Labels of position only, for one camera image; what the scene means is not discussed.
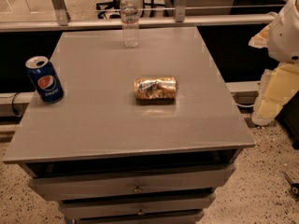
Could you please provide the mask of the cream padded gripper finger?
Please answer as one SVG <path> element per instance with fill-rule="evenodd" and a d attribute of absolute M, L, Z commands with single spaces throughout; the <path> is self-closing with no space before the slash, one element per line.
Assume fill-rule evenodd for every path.
<path fill-rule="evenodd" d="M 297 92 L 299 64 L 280 63 L 274 70 L 265 69 L 251 120 L 259 126 L 268 125 Z"/>
<path fill-rule="evenodd" d="M 267 24 L 258 34 L 256 34 L 250 39 L 249 46 L 256 49 L 267 48 L 269 30 L 270 24 Z"/>

